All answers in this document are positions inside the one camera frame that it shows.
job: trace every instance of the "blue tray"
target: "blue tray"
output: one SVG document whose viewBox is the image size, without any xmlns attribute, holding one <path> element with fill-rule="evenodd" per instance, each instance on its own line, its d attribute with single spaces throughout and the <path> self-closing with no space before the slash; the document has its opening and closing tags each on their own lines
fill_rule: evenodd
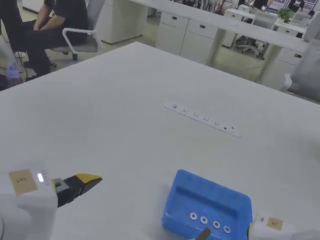
<svg viewBox="0 0 320 240">
<path fill-rule="evenodd" d="M 192 220 L 190 213 L 196 213 Z M 207 224 L 200 221 L 207 218 Z M 218 221 L 220 228 L 213 222 Z M 185 239 L 194 239 L 210 228 L 207 240 L 248 240 L 247 229 L 252 222 L 251 200 L 247 195 L 221 186 L 185 170 L 176 173 L 167 198 L 162 225 Z"/>
</svg>

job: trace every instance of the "led light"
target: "led light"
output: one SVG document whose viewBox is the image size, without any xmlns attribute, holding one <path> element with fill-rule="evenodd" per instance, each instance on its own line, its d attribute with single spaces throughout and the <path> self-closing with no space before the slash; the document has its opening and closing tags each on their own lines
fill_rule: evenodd
<svg viewBox="0 0 320 240">
<path fill-rule="evenodd" d="M 38 173 L 38 179 L 39 179 L 40 183 L 44 182 L 44 177 L 42 176 L 41 173 Z"/>
</svg>

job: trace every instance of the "power strip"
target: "power strip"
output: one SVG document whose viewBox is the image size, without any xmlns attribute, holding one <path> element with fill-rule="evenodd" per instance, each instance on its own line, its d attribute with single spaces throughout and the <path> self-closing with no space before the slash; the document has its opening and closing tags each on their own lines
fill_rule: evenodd
<svg viewBox="0 0 320 240">
<path fill-rule="evenodd" d="M 207 126 L 213 127 L 213 128 L 218 129 L 222 132 L 233 135 L 237 138 L 241 137 L 240 130 L 238 128 L 236 128 L 235 126 L 222 123 L 222 122 L 218 121 L 217 119 L 214 119 L 213 117 L 209 117 L 207 115 L 201 114 L 198 111 L 191 110 L 190 108 L 184 107 L 184 106 L 182 106 L 180 104 L 176 104 L 176 103 L 165 104 L 164 107 L 168 110 L 175 112 L 175 113 L 178 113 L 178 114 L 186 116 L 190 119 L 196 120 L 197 122 L 200 122 L 200 123 L 205 124 Z"/>
</svg>

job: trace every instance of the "label sticker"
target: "label sticker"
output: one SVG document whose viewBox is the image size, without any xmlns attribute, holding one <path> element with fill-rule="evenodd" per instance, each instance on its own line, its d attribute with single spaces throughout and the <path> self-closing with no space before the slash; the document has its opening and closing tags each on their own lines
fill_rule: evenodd
<svg viewBox="0 0 320 240">
<path fill-rule="evenodd" d="M 9 178 L 17 196 L 38 190 L 38 186 L 29 169 L 11 171 Z"/>
<path fill-rule="evenodd" d="M 268 223 L 266 225 L 272 229 L 276 229 L 280 231 L 282 229 L 283 224 L 284 224 L 284 221 L 274 217 L 269 217 Z"/>
</svg>

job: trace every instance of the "potted plant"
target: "potted plant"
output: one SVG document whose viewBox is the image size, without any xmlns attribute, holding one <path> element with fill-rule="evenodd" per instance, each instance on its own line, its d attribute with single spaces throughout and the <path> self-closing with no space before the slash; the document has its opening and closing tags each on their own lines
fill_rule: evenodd
<svg viewBox="0 0 320 240">
<path fill-rule="evenodd" d="M 278 18 L 286 24 L 289 22 L 289 19 L 293 13 L 294 11 L 290 10 L 289 8 L 281 8 L 276 11 Z"/>
</svg>

